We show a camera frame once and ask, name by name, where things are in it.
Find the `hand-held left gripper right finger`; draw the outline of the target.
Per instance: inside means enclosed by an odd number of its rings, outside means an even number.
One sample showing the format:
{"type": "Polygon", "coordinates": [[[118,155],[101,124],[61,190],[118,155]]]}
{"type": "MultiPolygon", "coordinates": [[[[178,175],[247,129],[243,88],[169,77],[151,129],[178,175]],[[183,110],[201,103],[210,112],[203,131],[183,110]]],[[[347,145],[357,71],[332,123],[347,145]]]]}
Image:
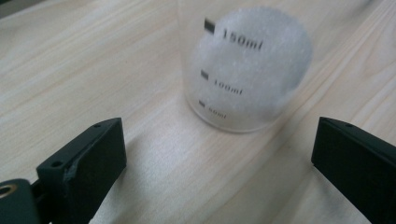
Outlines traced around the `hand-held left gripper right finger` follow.
{"type": "Polygon", "coordinates": [[[396,146],[321,117],[311,161],[372,224],[396,224],[396,146]]]}

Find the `glass jar with silver lid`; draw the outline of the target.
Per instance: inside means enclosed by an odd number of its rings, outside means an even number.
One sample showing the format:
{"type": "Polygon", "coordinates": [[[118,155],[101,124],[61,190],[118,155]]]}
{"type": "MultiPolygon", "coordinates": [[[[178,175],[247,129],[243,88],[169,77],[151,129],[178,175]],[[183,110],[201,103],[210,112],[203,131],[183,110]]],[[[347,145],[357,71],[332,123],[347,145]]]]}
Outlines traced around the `glass jar with silver lid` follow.
{"type": "Polygon", "coordinates": [[[225,131],[274,122],[312,60],[303,24],[279,0],[177,0],[185,96],[225,131]]]}

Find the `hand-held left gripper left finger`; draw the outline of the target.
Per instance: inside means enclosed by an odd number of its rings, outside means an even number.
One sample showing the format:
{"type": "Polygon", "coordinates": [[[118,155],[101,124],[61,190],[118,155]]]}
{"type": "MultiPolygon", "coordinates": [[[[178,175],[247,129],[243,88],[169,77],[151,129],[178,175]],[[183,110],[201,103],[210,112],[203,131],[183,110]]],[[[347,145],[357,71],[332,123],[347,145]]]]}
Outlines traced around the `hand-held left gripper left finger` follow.
{"type": "Polygon", "coordinates": [[[37,166],[40,213],[51,224],[88,224],[126,162],[121,119],[92,125],[37,166]]]}

